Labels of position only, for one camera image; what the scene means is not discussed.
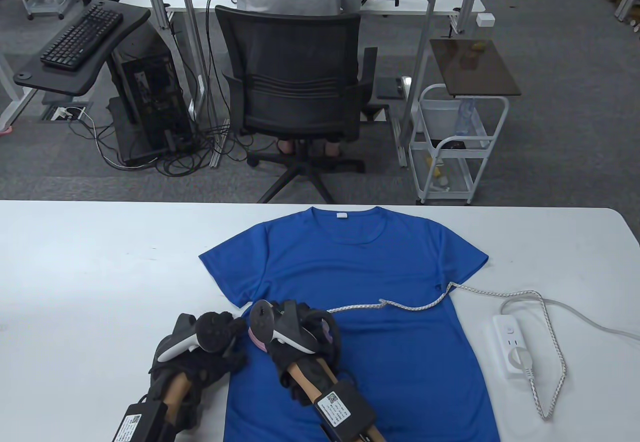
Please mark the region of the person's right hand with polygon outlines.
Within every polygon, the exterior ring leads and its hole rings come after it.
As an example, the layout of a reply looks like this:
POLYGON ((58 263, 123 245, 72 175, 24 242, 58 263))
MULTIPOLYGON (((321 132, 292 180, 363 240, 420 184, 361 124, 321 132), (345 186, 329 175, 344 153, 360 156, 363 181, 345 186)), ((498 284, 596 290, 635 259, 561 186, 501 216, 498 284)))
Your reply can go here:
POLYGON ((286 300, 283 304, 272 303, 272 307, 281 312, 286 323, 302 333, 306 330, 315 339, 313 353, 305 353, 287 343, 273 340, 267 344, 267 353, 278 369, 279 380, 283 387, 292 388, 296 383, 288 374, 288 368, 306 358, 321 358, 333 373, 338 373, 342 352, 342 337, 338 323, 330 312, 309 307, 304 302, 286 300))

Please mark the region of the person's left hand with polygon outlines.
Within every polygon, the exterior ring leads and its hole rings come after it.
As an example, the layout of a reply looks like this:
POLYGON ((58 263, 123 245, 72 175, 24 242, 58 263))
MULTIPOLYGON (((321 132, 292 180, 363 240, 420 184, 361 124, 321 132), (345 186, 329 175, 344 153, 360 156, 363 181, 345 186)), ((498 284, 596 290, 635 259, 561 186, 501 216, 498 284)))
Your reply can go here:
POLYGON ((198 392, 222 376, 240 371, 247 354, 236 344, 247 328, 244 318, 227 311, 205 312, 199 317, 180 314, 172 332, 156 348, 146 399, 164 399, 170 383, 180 374, 198 392))

